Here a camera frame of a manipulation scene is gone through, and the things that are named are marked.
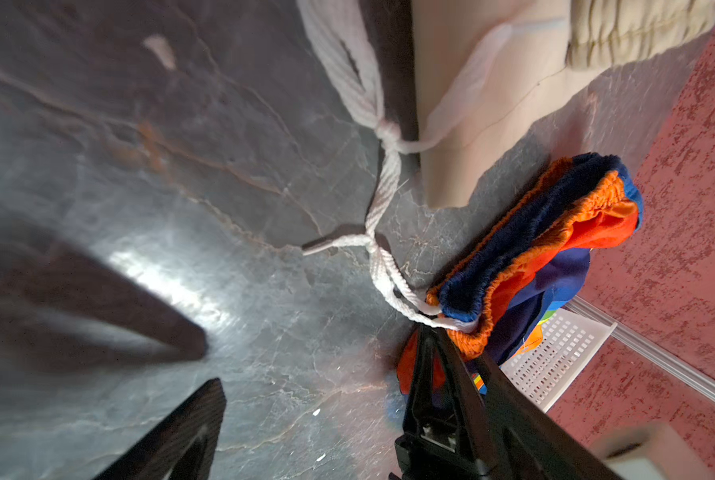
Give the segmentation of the colourful blue orange shorts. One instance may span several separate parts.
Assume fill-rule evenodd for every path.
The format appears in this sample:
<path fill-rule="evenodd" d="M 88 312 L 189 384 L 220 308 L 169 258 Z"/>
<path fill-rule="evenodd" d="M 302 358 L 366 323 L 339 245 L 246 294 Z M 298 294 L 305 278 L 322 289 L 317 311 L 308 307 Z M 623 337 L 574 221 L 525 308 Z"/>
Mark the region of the colourful blue orange shorts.
<path fill-rule="evenodd" d="M 443 328 L 464 360 L 503 364 L 535 348 L 539 325 L 573 299 L 591 252 L 627 241 L 643 222 L 643 196 L 621 158 L 587 153 L 557 160 L 533 189 L 419 299 L 391 254 L 368 233 L 308 248 L 361 246 L 371 277 L 395 310 Z"/>

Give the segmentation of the beige drawstring shorts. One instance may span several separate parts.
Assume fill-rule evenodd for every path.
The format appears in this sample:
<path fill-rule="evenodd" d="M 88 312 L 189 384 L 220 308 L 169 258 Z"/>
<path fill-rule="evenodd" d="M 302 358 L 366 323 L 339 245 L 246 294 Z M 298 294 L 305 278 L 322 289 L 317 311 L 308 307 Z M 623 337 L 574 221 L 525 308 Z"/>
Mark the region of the beige drawstring shorts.
<path fill-rule="evenodd" d="M 415 1 L 419 136 L 385 110 L 369 22 L 355 1 L 301 1 L 310 44 L 353 120 L 385 148 L 371 213 L 399 185 L 399 158 L 419 154 L 427 204 L 469 203 L 481 175 L 535 121 L 601 72 L 653 58 L 715 26 L 715 1 Z"/>

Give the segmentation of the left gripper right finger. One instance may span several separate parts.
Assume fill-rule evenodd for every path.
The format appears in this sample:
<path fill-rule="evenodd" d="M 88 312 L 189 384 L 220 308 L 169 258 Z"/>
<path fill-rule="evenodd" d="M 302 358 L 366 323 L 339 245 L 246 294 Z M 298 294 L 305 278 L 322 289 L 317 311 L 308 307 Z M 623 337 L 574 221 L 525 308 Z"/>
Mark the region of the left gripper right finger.
<path fill-rule="evenodd" d="M 527 399 L 487 356 L 473 362 L 441 329 L 419 328 L 403 434 L 401 479 L 613 479 L 615 472 Z"/>

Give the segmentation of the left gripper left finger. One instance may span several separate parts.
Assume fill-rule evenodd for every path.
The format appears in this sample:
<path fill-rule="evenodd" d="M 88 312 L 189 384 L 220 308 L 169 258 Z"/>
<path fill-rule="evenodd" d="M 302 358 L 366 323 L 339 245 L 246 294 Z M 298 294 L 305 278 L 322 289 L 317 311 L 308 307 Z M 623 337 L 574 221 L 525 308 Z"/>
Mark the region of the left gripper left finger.
<path fill-rule="evenodd" d="M 96 477 L 209 478 L 225 408 L 221 381 L 208 380 Z"/>

